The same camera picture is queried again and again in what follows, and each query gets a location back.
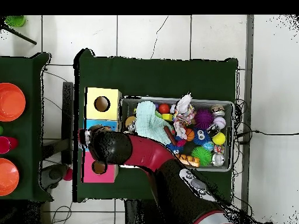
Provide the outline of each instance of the red cup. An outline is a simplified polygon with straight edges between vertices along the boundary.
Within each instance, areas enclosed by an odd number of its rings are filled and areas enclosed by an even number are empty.
[[[0,154],[5,154],[16,148],[18,140],[9,136],[0,136]]]

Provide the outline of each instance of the green cloth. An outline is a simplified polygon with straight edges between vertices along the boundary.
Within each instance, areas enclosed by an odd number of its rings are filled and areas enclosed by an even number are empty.
[[[164,145],[170,144],[171,140],[164,131],[167,126],[170,131],[172,127],[165,120],[155,114],[156,106],[151,101],[140,102],[136,111],[136,131],[141,137],[151,138]]]
[[[52,201],[50,194],[39,186],[41,165],[41,70],[49,54],[38,53],[32,58],[0,57],[0,82],[18,86],[24,93],[26,107],[23,114],[11,122],[0,122],[4,136],[19,141],[16,149],[0,158],[9,159],[19,170],[20,180],[14,192],[0,200]]]
[[[159,59],[96,58],[88,49],[77,55],[79,64],[79,128],[83,128],[85,87],[118,89],[123,96],[180,98],[188,92],[193,99],[235,100],[238,61],[174,61]],[[78,152],[77,197],[152,198],[146,174],[140,169],[120,167],[113,184],[81,183],[82,152]],[[229,172],[201,172],[200,177],[217,189],[217,195],[231,200]]]

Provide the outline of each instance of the white ball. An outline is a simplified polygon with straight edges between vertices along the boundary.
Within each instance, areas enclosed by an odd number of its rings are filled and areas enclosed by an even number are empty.
[[[171,114],[175,113],[175,106],[176,106],[176,104],[171,105],[171,110],[170,110]]]
[[[225,119],[222,117],[215,118],[213,123],[217,124],[219,129],[223,129],[225,127],[225,125],[227,124]]]

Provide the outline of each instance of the yellow ball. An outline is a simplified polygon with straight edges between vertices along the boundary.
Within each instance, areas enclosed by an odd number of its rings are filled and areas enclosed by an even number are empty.
[[[225,135],[219,132],[216,136],[212,137],[212,141],[217,145],[222,145],[225,143]]]

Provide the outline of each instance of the dark green tablecloth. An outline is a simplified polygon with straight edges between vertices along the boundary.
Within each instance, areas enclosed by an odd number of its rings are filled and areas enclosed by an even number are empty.
[[[0,199],[51,201],[51,196],[39,186],[41,162],[41,70],[49,54],[40,53],[32,58],[0,57],[0,82],[10,82],[24,93],[24,113],[11,122],[0,122],[4,136],[15,137],[19,146],[0,155],[11,160],[19,169],[20,180],[16,190]]]
[[[236,59],[171,61],[121,57],[97,58],[89,49],[82,50],[74,60],[74,68],[78,68],[75,71],[75,99],[76,97],[79,99],[78,127],[83,128],[85,87],[118,89],[123,96],[180,98],[191,92],[194,99],[234,102],[237,67]],[[78,200],[152,198],[150,185],[143,171],[120,168],[113,184],[81,183],[81,162],[82,152],[79,151],[77,186],[74,184]],[[219,197],[230,201],[231,171],[202,172],[200,177],[217,189]]]

